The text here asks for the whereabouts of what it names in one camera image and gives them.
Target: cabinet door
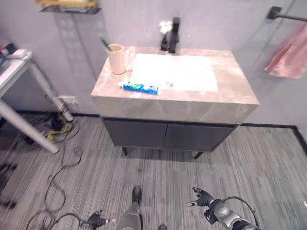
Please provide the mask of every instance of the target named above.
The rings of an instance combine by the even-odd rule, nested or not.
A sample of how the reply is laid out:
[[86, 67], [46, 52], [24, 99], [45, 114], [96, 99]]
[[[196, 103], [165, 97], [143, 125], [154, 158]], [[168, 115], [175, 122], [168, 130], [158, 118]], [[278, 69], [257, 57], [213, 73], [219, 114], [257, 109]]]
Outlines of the cabinet door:
[[169, 124], [165, 145], [173, 149], [212, 151], [236, 126]]
[[162, 148], [167, 124], [147, 121], [104, 119], [116, 146]]

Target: black faucet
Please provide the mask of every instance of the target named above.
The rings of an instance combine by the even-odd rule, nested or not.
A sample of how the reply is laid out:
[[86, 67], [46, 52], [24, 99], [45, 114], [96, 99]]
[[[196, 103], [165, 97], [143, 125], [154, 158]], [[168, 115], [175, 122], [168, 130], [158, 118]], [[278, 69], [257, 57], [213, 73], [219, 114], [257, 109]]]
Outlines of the black faucet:
[[170, 54], [176, 53], [176, 44], [179, 42], [179, 35], [178, 35], [179, 24], [180, 24], [180, 18], [173, 18], [173, 28], [171, 31], [171, 37], [169, 40], [169, 48], [168, 48], [168, 52]]
[[[169, 40], [169, 46], [168, 46], [168, 52], [170, 54], [176, 53], [176, 44], [179, 42], [179, 24], [180, 24], [180, 18], [173, 18], [173, 27], [170, 34], [170, 40]], [[167, 50], [167, 39], [166, 35], [163, 36], [162, 42], [161, 42], [161, 50]]]

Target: toothpaste tube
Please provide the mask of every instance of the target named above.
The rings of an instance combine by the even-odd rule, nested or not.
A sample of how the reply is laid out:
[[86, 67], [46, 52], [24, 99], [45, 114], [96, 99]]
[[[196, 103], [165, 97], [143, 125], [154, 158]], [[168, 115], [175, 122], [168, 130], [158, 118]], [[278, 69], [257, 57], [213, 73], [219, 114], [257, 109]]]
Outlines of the toothpaste tube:
[[121, 85], [125, 90], [137, 91], [137, 92], [146, 92], [155, 95], [161, 94], [160, 87], [152, 86], [152, 85], [142, 85], [142, 84], [134, 84], [131, 82], [122, 83]]

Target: yellow object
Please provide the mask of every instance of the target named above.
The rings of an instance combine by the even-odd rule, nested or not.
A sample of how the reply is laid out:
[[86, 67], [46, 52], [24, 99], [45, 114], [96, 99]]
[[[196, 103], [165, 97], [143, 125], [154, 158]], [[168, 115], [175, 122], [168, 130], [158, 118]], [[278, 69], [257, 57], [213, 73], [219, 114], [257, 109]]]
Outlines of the yellow object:
[[97, 5], [98, 1], [49, 1], [49, 0], [36, 0], [37, 4], [45, 5], [61, 5], [61, 6], [88, 6], [92, 7]]
[[61, 131], [52, 130], [52, 131], [50, 131], [50, 132], [47, 134], [46, 137], [47, 137], [48, 140], [53, 140], [53, 136], [54, 136], [54, 135], [67, 133], [67, 132], [71, 131], [71, 129], [68, 129], [68, 125], [66, 124], [63, 130], [61, 130]]

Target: sink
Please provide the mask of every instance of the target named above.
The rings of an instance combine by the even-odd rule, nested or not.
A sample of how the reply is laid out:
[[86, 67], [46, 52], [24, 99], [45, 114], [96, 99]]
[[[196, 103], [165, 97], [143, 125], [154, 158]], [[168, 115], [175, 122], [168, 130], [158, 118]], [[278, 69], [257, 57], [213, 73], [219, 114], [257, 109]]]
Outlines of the sink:
[[213, 66], [203, 56], [137, 54], [130, 82], [165, 90], [218, 90]]

